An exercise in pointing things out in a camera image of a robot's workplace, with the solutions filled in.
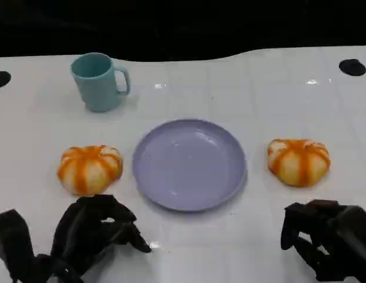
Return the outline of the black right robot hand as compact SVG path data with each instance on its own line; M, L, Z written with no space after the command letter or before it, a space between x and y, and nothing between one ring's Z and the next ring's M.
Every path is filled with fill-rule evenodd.
M366 282L366 211L360 206L295 202L285 208L280 246L295 248L319 282Z

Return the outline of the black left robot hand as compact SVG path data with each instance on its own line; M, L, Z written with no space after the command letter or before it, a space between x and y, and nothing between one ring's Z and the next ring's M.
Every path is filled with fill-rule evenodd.
M84 275L114 245L131 245L143 253L152 248L135 225L133 212L113 195L80 197L59 221L51 256Z

